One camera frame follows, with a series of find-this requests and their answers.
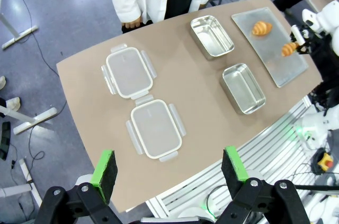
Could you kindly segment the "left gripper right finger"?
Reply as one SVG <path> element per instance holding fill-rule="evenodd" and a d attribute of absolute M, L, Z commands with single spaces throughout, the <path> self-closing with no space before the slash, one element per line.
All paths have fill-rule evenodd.
<path fill-rule="evenodd" d="M 221 170 L 232 201 L 216 223 L 245 223 L 252 212 L 262 213 L 268 223 L 310 223 L 295 185 L 249 177 L 236 147 L 224 149 Z"/>

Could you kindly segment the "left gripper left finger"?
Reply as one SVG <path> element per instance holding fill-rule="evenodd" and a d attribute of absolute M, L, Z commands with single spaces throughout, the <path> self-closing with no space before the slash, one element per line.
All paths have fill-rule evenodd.
<path fill-rule="evenodd" d="M 66 191 L 50 187 L 42 200 L 35 223 L 76 223 L 89 216 L 93 223 L 121 223 L 109 207 L 118 168 L 113 150 L 104 150 L 89 182 Z"/>

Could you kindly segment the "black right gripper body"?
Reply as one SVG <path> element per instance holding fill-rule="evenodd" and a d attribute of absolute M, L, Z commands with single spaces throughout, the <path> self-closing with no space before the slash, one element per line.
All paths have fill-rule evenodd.
<path fill-rule="evenodd" d="M 309 54 L 316 51 L 321 43 L 321 36 L 314 31 L 313 22 L 310 20 L 306 20 L 305 23 L 302 25 L 302 36 L 305 40 L 305 44 L 303 46 L 309 47 Z"/>

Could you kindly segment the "person's right hand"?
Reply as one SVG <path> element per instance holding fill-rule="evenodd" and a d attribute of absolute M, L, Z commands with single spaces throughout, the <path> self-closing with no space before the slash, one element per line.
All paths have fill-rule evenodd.
<path fill-rule="evenodd" d="M 125 27 L 126 29 L 134 29 L 134 28 L 140 27 L 141 23 L 142 23 L 142 19 L 141 17 L 139 17 L 134 21 L 122 23 L 122 26 Z"/>

